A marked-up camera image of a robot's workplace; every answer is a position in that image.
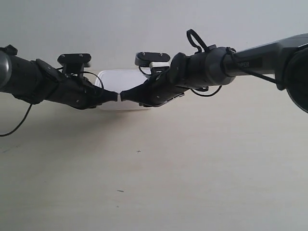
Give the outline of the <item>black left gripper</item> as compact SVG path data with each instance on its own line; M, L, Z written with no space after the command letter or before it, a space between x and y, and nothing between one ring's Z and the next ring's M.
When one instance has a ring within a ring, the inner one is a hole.
M65 62L60 69L36 59L40 82L36 87L36 104L42 101L60 103L85 110L107 102L117 102L118 93L94 86L84 77L85 64Z

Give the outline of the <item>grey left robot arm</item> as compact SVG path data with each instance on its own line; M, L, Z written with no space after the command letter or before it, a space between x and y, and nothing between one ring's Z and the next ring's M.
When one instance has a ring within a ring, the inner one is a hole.
M118 93L92 84L84 69L90 66L88 53L61 54L54 68L42 59L18 57L12 45L0 49L0 90L30 104L50 101L85 110L116 102Z

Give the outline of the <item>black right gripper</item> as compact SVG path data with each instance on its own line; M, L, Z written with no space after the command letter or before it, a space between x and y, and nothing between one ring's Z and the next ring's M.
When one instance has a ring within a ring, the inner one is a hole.
M121 91L121 101L132 101L144 107L159 107L181 97L190 89L185 83L188 56L178 53L169 62L138 67L146 80L138 87Z

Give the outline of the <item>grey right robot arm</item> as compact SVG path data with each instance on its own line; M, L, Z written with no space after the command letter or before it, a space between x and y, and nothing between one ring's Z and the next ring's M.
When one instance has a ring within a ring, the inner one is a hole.
M254 76L287 91L293 103L308 109L308 36L300 34L243 51L231 47L207 46L192 29L186 32L196 48L193 55L178 53L168 58L169 66L155 67L162 54L139 52L135 64L151 73L140 85L120 93L122 101L143 107L159 107L181 97L188 90L209 97L210 87L220 90L238 76Z

